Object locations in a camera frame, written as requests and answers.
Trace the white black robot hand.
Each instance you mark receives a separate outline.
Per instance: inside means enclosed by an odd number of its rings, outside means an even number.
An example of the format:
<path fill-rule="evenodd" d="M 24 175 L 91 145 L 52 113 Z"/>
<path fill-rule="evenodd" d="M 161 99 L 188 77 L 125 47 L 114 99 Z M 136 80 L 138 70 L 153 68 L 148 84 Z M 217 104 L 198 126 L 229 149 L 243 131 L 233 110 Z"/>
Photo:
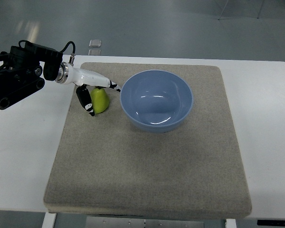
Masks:
<path fill-rule="evenodd" d="M 95 115 L 93 101 L 87 86 L 95 86 L 100 88 L 111 88 L 118 92 L 121 87 L 107 77 L 85 69 L 75 68 L 70 63 L 62 62 L 59 72 L 55 80 L 62 85 L 75 84 L 78 86 L 76 94 L 81 106 L 91 115 Z"/>

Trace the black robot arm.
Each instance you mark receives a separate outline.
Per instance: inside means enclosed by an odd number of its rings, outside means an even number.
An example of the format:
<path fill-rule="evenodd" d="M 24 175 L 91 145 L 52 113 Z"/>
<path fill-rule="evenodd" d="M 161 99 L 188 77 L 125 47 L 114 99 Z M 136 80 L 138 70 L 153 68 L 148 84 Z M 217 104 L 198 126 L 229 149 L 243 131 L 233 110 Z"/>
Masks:
<path fill-rule="evenodd" d="M 63 53 L 72 45 L 70 62 L 74 62 L 76 46 L 67 42 L 61 51 L 19 41 L 10 52 L 0 53 L 0 110 L 7 109 L 42 89 L 45 80 L 55 81 L 64 76 Z"/>

